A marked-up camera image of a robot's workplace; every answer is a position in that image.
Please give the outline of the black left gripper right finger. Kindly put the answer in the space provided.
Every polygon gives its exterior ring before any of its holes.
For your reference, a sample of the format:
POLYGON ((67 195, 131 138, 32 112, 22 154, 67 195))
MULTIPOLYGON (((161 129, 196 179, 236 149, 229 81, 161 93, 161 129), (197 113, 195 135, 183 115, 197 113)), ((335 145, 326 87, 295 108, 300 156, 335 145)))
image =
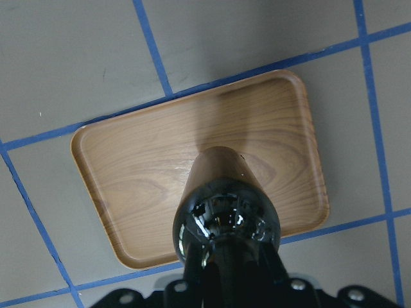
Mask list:
POLYGON ((290 278, 277 250, 270 242, 255 242, 258 278, 254 307, 320 307, 313 286, 304 279, 290 278))

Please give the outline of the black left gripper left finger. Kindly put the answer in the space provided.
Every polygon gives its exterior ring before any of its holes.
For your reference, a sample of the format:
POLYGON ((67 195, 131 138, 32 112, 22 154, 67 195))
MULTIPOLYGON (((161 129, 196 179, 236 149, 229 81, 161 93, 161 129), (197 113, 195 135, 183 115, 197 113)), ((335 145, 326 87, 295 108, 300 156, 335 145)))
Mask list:
POLYGON ((177 241, 184 274, 166 286, 165 307, 218 307, 218 266, 210 260, 214 249, 215 241, 177 241))

